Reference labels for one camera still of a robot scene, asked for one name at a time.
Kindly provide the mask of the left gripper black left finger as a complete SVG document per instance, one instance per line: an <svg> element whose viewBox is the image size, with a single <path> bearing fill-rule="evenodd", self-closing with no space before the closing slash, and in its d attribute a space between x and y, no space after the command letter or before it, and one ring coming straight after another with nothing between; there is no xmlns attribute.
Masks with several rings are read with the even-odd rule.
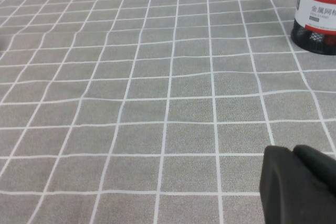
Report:
<svg viewBox="0 0 336 224"><path fill-rule="evenodd" d="M265 223L335 223L335 195L286 147L265 148L259 192Z"/></svg>

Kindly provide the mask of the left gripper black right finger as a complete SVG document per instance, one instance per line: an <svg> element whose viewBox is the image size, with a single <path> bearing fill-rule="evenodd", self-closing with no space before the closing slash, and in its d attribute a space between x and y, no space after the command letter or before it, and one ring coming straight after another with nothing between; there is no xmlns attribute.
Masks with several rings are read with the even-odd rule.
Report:
<svg viewBox="0 0 336 224"><path fill-rule="evenodd" d="M335 195L335 159L308 145L296 145L293 153Z"/></svg>

